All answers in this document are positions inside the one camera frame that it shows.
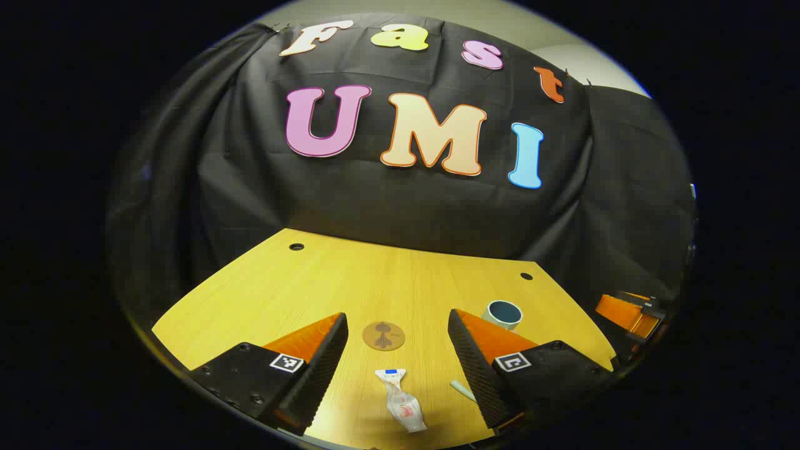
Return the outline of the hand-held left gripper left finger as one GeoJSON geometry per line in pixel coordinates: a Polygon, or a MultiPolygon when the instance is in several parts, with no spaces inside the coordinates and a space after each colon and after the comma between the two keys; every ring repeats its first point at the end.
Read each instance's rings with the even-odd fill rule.
{"type": "Polygon", "coordinates": [[[240,342],[191,371],[220,401],[271,428],[311,426],[348,342],[340,312],[269,344],[240,342]]]}

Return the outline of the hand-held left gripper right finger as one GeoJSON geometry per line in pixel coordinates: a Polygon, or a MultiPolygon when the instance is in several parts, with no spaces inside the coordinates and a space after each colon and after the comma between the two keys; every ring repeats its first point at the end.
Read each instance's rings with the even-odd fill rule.
{"type": "Polygon", "coordinates": [[[611,344],[582,311],[538,311],[511,331],[453,309],[447,331],[489,428],[546,428],[618,381],[611,344]]]}

